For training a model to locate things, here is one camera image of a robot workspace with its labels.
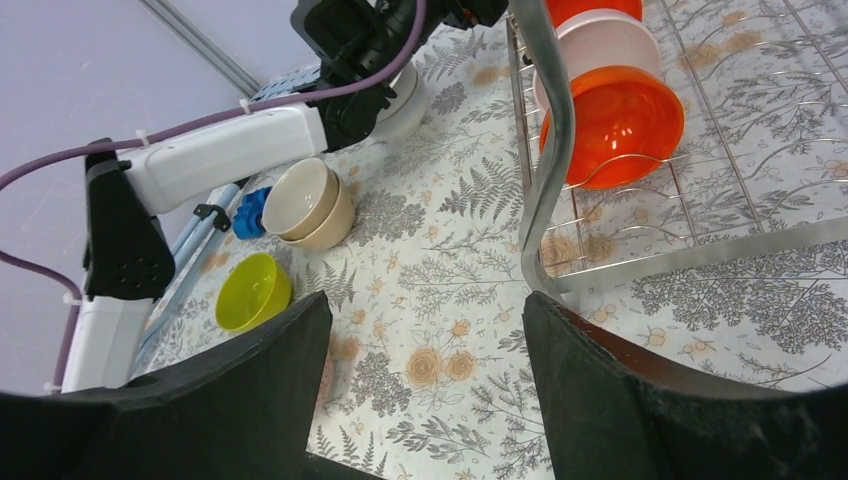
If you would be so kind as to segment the lime green bowl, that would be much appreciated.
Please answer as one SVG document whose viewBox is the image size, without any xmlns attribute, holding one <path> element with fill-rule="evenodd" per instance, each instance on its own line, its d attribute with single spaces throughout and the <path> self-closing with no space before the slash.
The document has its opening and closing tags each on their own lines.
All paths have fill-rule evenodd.
<svg viewBox="0 0 848 480">
<path fill-rule="evenodd" d="M 229 332 L 251 330 L 283 312 L 293 298 L 287 272 L 267 253 L 246 257 L 224 282 L 216 303 L 218 326 Z"/>
</svg>

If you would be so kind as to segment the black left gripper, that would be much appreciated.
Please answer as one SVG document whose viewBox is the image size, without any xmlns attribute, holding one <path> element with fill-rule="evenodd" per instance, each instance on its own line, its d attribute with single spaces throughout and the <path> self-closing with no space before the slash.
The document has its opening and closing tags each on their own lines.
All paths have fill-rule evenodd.
<svg viewBox="0 0 848 480">
<path fill-rule="evenodd" d="M 442 0 L 440 20 L 443 24 L 467 30 L 478 25 L 494 26 L 508 8 L 508 0 Z"/>
</svg>

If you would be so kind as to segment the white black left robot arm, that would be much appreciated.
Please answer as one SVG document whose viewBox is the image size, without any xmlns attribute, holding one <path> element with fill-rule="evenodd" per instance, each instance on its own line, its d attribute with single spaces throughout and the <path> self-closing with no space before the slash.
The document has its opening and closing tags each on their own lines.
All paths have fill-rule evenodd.
<svg viewBox="0 0 848 480">
<path fill-rule="evenodd" d="M 61 391 L 130 380 L 143 325 L 177 272 L 161 214 L 288 161 L 410 134 L 424 111 L 413 54 L 441 25 L 490 27 L 506 8 L 503 1 L 301 1 L 291 24 L 321 61 L 304 89 L 82 148 L 86 279 L 64 346 Z"/>
</svg>

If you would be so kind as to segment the beige bowl with flower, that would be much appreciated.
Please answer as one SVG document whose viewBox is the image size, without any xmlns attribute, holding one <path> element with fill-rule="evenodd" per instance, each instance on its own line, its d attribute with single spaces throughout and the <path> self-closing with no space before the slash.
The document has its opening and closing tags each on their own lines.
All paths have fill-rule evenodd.
<svg viewBox="0 0 848 480">
<path fill-rule="evenodd" d="M 355 220 L 355 204 L 348 185 L 331 170 L 338 183 L 335 204 L 327 218 L 311 233 L 301 239 L 289 240 L 279 235 L 286 244 L 309 250 L 328 250 L 340 243 L 351 231 Z"/>
</svg>

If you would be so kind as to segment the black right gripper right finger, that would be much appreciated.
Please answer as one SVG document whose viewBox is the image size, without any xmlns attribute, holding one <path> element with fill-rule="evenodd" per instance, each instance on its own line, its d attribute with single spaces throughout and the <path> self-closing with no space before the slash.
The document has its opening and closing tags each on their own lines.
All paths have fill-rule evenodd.
<svg viewBox="0 0 848 480">
<path fill-rule="evenodd" d="M 669 360 L 535 291 L 523 325 L 559 479 L 843 479 L 847 389 L 792 393 Z"/>
</svg>

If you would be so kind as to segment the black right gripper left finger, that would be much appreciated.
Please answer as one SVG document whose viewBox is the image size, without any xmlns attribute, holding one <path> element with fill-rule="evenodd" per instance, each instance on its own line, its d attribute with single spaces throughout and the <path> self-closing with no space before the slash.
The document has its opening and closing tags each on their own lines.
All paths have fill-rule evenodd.
<svg viewBox="0 0 848 480">
<path fill-rule="evenodd" d="M 332 313 L 313 293 L 120 388 L 1 397 L 5 479 L 323 479 L 307 452 Z"/>
</svg>

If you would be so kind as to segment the stainless steel dish rack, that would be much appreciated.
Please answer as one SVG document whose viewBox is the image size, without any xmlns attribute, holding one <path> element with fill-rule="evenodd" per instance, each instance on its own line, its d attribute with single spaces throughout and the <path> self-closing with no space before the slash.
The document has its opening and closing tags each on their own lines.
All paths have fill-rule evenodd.
<svg viewBox="0 0 848 480">
<path fill-rule="evenodd" d="M 507 38 L 525 208 L 521 269 L 558 297 L 847 236 L 847 5 L 649 1 L 662 81 L 685 114 L 673 154 L 633 183 L 564 182 L 530 42 Z"/>
</svg>

